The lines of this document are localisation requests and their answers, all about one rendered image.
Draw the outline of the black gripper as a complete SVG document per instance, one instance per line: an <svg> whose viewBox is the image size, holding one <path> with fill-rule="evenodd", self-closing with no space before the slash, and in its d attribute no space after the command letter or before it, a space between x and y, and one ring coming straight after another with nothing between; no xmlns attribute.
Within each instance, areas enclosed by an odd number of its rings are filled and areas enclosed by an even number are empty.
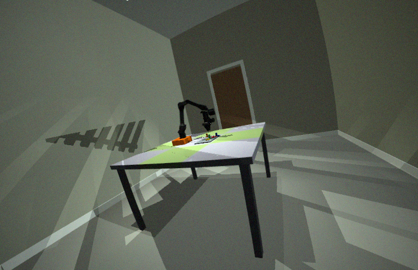
<svg viewBox="0 0 418 270"><path fill-rule="evenodd" d="M208 118L209 118L209 116L203 117L204 122L202 123L202 125L205 127L205 129L206 129L207 131L209 131L209 130L210 130L210 125L211 125L211 123L212 123L212 122L208 121Z"/></svg>

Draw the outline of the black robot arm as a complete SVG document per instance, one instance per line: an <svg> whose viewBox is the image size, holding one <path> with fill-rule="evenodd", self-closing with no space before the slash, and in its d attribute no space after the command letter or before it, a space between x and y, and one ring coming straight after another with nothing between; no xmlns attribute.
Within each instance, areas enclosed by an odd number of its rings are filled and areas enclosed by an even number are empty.
<svg viewBox="0 0 418 270"><path fill-rule="evenodd" d="M180 117L179 117L179 119L180 119L180 125L179 125L179 131L178 131L178 134L179 134L179 137L180 137L179 139L186 137L186 134L184 132L185 129L186 129L186 124L184 124L183 109L184 109L185 105L187 105L187 104L194 105L194 106L198 107L201 110L205 110L205 111L201 111L201 113L203 114L203 117L208 116L208 114L209 115L215 115L214 108L208 109L206 105L198 104L198 103L192 102L190 100L186 100L186 101L183 101L183 102L179 102L178 103L178 108L179 108L179 111L180 111ZM215 119L214 118L212 118L212 119L211 118L208 118L208 121L214 123Z"/></svg>

